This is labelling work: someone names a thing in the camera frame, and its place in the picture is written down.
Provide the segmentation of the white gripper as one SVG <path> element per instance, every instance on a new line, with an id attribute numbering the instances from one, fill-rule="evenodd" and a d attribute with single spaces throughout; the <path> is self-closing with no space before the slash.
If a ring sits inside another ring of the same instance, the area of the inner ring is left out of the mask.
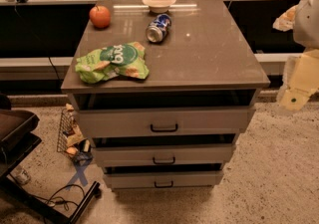
<path id="1" fill-rule="evenodd" d="M 319 90 L 319 0 L 300 0 L 281 14 L 272 27 L 286 32 L 293 29 L 294 41 L 314 50 L 300 57 L 289 57 L 277 102 L 289 112 L 300 111 Z"/>

